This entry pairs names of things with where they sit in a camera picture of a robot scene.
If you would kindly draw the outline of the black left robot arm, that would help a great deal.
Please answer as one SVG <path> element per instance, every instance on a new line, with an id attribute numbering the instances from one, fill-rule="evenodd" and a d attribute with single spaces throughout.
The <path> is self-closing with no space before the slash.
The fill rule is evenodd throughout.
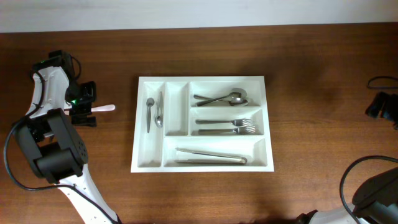
<path id="1" fill-rule="evenodd" d="M 85 223 L 120 223 L 104 201 L 88 169 L 88 151 L 75 129 L 96 127 L 92 104 L 93 81 L 79 84 L 80 62 L 68 52 L 56 50 L 32 66 L 34 92 L 28 112 L 16 121 L 6 137 L 15 138 L 33 173 L 49 185 L 28 191 L 59 189 L 71 201 Z"/>

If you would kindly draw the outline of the metal fork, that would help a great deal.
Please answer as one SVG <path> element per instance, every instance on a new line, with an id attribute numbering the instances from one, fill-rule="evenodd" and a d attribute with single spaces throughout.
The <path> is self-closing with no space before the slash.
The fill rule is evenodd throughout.
<path id="1" fill-rule="evenodd" d="M 232 120 L 205 120 L 196 119 L 196 124 L 232 124 L 236 127 L 252 125 L 252 119 L 232 119 Z"/>
<path id="2" fill-rule="evenodd" d="M 219 134 L 238 134 L 238 135 L 246 135 L 253 134 L 256 132 L 255 126 L 243 126 L 237 127 L 233 129 L 199 129 L 199 135 L 219 135 Z"/>

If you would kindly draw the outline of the large metal spoon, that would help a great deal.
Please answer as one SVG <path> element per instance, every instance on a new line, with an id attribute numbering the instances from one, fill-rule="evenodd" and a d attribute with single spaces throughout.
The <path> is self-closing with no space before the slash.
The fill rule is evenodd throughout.
<path id="1" fill-rule="evenodd" d="M 247 93 L 245 90 L 241 89 L 241 88 L 233 88 L 231 90 L 231 92 L 225 96 L 220 96 L 217 98 L 212 98 L 210 100 L 205 100 L 205 101 L 200 101 L 198 103 L 196 103 L 196 106 L 205 106 L 205 105 L 209 105 L 211 103 L 215 103 L 218 101 L 222 101 L 222 100 L 239 100 L 240 98 L 246 99 L 247 97 Z"/>
<path id="2" fill-rule="evenodd" d="M 194 97 L 194 99 L 197 99 L 197 100 L 210 100 L 211 99 L 209 97 L 205 97 L 205 96 L 201 96 L 201 95 L 194 95 L 193 97 Z M 243 99 L 243 98 L 240 98 L 239 100 L 231 100 L 231 101 L 222 100 L 222 101 L 227 102 L 230 106 L 247 106 L 249 103 L 248 100 Z"/>

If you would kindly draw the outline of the pink plastic knife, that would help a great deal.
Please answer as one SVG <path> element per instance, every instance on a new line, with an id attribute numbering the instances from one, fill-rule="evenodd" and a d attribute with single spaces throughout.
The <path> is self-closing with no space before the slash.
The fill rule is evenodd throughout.
<path id="1" fill-rule="evenodd" d="M 110 104 L 110 105 L 103 105 L 103 106 L 97 106 L 97 107 L 92 107 L 90 105 L 86 106 L 76 106 L 75 109 L 77 110 L 88 110 L 91 112 L 102 112 L 102 111 L 113 111 L 116 109 L 116 105 Z"/>

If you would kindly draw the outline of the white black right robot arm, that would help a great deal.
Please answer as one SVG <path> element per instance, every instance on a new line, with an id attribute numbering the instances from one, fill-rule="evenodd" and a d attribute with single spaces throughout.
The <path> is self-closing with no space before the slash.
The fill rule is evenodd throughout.
<path id="1" fill-rule="evenodd" d="M 397 224 L 397 168 L 382 172 L 363 182 L 354 193 L 352 203 L 344 196 L 344 184 L 349 172 L 359 163 L 381 160 L 397 163 L 389 156 L 364 156 L 352 162 L 343 173 L 339 195 L 342 207 L 327 212 L 314 210 L 299 215 L 294 222 L 301 224 L 391 223 Z"/>

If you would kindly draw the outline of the small metal teaspoon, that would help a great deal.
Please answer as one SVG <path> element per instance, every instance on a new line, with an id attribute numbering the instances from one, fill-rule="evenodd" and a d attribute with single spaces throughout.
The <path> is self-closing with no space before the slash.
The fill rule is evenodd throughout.
<path id="1" fill-rule="evenodd" d="M 146 101 L 146 106 L 147 106 L 147 112 L 146 112 L 146 128 L 147 128 L 147 133 L 150 133 L 150 125 L 151 125 L 151 118 L 152 118 L 152 112 L 151 108 L 154 105 L 155 101 L 153 98 L 148 98 Z"/>
<path id="2" fill-rule="evenodd" d="M 156 115 L 154 117 L 155 125 L 158 128 L 161 128 L 163 126 L 162 105 L 163 105 L 163 94 L 162 92 L 160 92 L 157 100 Z"/>

